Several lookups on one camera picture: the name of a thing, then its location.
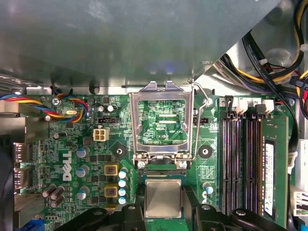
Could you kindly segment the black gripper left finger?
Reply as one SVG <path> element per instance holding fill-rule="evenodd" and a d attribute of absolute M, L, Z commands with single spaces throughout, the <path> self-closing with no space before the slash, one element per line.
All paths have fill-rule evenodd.
<path fill-rule="evenodd" d="M 138 187 L 135 203 L 127 204 L 120 211 L 110 214 L 104 208 L 91 208 L 64 225 L 57 231 L 145 231 L 144 218 L 145 187 Z"/>

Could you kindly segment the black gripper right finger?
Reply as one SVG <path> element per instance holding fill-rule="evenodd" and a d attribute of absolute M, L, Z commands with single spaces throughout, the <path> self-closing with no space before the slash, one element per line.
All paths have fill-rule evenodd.
<path fill-rule="evenodd" d="M 284 231 L 286 228 L 250 210 L 238 208 L 230 215 L 218 212 L 213 206 L 201 204 L 193 189 L 183 189 L 183 209 L 190 231 Z"/>

